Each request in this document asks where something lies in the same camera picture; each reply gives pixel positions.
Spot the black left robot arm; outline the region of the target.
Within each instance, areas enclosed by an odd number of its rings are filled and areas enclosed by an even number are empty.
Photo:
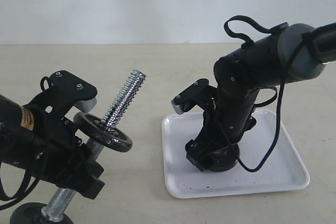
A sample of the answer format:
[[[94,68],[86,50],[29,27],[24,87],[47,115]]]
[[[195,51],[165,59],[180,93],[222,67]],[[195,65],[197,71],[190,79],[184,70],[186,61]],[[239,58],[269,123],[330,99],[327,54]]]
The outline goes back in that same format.
[[[95,199],[104,187],[103,167],[77,130],[72,121],[53,121],[36,105],[20,106],[1,96],[1,161]]]

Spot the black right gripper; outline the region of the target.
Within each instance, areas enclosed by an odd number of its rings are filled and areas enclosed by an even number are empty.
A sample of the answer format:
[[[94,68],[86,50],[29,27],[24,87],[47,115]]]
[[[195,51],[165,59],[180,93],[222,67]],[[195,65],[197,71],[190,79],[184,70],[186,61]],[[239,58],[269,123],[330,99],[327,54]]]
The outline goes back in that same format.
[[[243,129],[244,132],[250,131],[257,124],[250,115],[257,88],[243,62],[220,58],[213,70],[217,81],[215,114],[204,115],[202,134],[185,145],[187,160],[201,172],[215,171],[213,152],[218,150],[215,142],[225,142],[221,127],[229,141],[237,143],[242,138]]]

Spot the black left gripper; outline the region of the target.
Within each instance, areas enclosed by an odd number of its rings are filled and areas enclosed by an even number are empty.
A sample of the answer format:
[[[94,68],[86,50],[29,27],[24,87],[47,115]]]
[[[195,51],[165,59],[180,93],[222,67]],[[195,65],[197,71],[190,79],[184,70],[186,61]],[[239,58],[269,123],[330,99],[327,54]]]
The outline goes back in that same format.
[[[72,189],[85,198],[95,199],[105,183],[100,180],[104,168],[95,160],[91,149],[76,136],[77,126],[54,119],[36,104],[26,108],[34,115],[36,137],[32,147],[42,153],[34,159],[31,174],[43,181]]]

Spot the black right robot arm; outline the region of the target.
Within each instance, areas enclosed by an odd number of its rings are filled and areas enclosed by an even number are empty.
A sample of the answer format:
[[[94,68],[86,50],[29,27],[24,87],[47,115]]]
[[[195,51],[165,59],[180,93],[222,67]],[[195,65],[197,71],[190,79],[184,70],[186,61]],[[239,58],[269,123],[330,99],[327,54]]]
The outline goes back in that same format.
[[[203,172],[224,172],[242,163],[238,144],[257,123],[255,109],[266,105],[256,102],[261,90],[273,90],[270,101],[281,104],[286,84],[315,79],[335,61],[333,23],[318,28],[300,23],[253,27],[266,37],[254,41],[230,32],[243,44],[215,62],[216,86],[199,79],[175,99],[179,112],[194,106],[203,110],[198,136],[185,145],[186,158]]]

